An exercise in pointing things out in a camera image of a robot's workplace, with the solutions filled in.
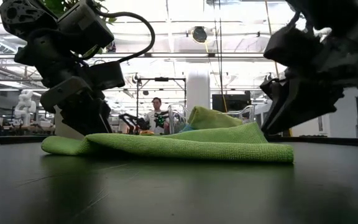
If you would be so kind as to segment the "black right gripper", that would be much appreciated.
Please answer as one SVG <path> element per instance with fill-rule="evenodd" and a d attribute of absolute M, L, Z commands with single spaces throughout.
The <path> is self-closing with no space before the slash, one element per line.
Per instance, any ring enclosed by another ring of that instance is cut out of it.
<path fill-rule="evenodd" d="M 261 130 L 271 135 L 333 113 L 347 87 L 358 88 L 358 21 L 319 41 L 311 29 L 286 26 L 286 80 L 265 80 L 260 89 L 272 100 Z"/>

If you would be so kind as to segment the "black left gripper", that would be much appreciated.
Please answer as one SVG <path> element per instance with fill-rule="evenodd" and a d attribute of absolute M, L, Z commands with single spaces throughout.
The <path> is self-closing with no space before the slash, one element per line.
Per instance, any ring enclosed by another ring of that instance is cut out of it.
<path fill-rule="evenodd" d="M 87 64 L 74 53 L 80 34 L 59 30 L 33 30 L 19 35 L 27 41 L 14 61 L 34 66 L 49 90 L 41 96 L 43 108 L 60 110 L 63 123 L 80 134 L 112 133 L 109 124 L 111 109 L 106 101 L 94 97 Z"/>

